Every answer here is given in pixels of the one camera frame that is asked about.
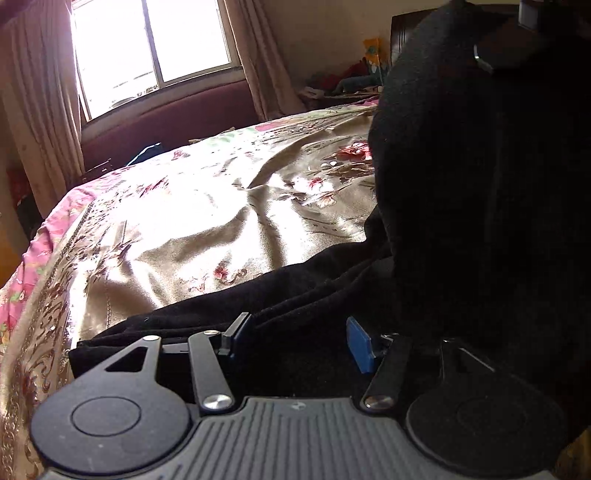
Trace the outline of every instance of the bedspread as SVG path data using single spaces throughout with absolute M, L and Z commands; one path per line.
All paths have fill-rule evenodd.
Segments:
M 70 193 L 56 209 L 61 227 L 46 222 L 39 236 L 47 241 L 33 242 L 0 291 L 10 331 L 0 366 L 0 478 L 41 472 L 28 424 L 34 407 L 72 379 L 67 353 L 78 340 L 363 241 L 375 206 L 366 143 L 374 111 L 346 106 L 227 132 Z M 18 318 L 14 304 L 25 301 Z

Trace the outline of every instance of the window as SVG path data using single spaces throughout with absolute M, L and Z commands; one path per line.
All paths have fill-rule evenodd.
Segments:
M 239 65 L 223 0 L 75 0 L 80 97 L 89 119 Z

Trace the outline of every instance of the black fabric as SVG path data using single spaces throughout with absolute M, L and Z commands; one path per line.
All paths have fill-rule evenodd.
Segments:
M 365 242 L 130 317 L 70 352 L 74 374 L 144 335 L 175 342 L 248 311 L 252 357 L 232 388 L 359 396 L 353 313 L 421 342 L 463 338 L 552 395 L 580 433 L 591 414 L 591 79 L 579 62 L 591 50 L 560 40 L 490 76 L 473 45 L 504 20 L 452 0 L 406 43 L 369 135 L 378 207 Z

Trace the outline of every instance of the wooden headboard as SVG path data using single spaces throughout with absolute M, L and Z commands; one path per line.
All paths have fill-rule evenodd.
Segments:
M 519 12 L 519 5 L 481 5 L 487 12 L 495 12 L 505 15 L 515 15 Z M 403 45 L 408 40 L 414 28 L 433 10 L 421 10 L 409 14 L 396 15 L 392 17 L 392 30 L 390 34 L 390 61 L 394 64 Z

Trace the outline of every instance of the bed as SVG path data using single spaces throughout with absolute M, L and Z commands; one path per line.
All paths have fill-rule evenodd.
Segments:
M 36 478 L 34 407 L 67 353 L 132 314 L 363 241 L 376 102 L 211 137 L 73 189 L 0 290 L 0 478 Z

